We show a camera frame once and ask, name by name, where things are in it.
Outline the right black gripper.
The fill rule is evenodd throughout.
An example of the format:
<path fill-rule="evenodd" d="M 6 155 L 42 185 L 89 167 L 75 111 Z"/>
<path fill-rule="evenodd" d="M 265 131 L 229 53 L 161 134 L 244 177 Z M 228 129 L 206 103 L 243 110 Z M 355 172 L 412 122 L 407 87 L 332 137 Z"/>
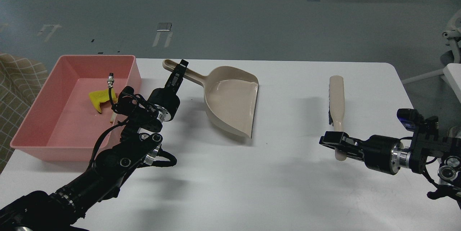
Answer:
<path fill-rule="evenodd" d="M 318 143 L 336 149 L 336 159 L 341 162 L 347 158 L 355 159 L 364 162 L 370 170 L 390 175 L 400 170 L 397 154 L 402 144 L 398 138 L 372 135 L 363 141 L 345 132 L 326 131 Z"/>

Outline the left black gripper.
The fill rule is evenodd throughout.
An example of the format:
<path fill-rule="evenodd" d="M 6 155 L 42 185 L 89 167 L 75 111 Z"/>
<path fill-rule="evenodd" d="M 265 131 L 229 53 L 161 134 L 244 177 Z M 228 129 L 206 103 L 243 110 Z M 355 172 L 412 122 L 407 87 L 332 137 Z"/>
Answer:
<path fill-rule="evenodd" d="M 148 97 L 148 102 L 155 105 L 157 110 L 165 116 L 164 121 L 173 120 L 180 106 L 180 99 L 177 95 L 186 73 L 189 62 L 181 59 L 169 76 L 164 88 L 157 88 Z"/>

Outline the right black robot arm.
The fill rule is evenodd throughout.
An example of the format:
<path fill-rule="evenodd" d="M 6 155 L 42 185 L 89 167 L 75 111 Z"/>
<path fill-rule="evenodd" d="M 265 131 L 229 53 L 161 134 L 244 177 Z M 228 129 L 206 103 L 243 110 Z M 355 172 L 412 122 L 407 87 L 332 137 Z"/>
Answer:
<path fill-rule="evenodd" d="M 417 110 L 401 108 L 397 119 L 413 133 L 402 138 L 372 135 L 367 140 L 353 138 L 343 131 L 327 131 L 319 143 L 344 152 L 347 158 L 364 162 L 368 169 L 395 175 L 401 168 L 421 174 L 434 191 L 431 200 L 448 197 L 460 203 L 460 138 L 440 136 L 438 117 L 424 118 Z"/>

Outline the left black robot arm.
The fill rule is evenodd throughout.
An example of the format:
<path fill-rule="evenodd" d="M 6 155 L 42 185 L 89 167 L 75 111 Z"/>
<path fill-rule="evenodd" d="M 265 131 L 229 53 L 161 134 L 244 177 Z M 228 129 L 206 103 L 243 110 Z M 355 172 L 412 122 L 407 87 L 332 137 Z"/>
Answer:
<path fill-rule="evenodd" d="M 54 193 L 33 191 L 2 208 L 1 230 L 78 231 L 74 223 L 96 203 L 116 198 L 136 169 L 176 165 L 176 157 L 162 149 L 160 131 L 179 108 L 177 92 L 188 65 L 184 59 L 175 65 L 165 86 L 153 90 L 148 99 L 126 86 L 116 103 L 110 73 L 107 94 L 112 111 L 126 118 L 99 136 L 80 176 Z"/>

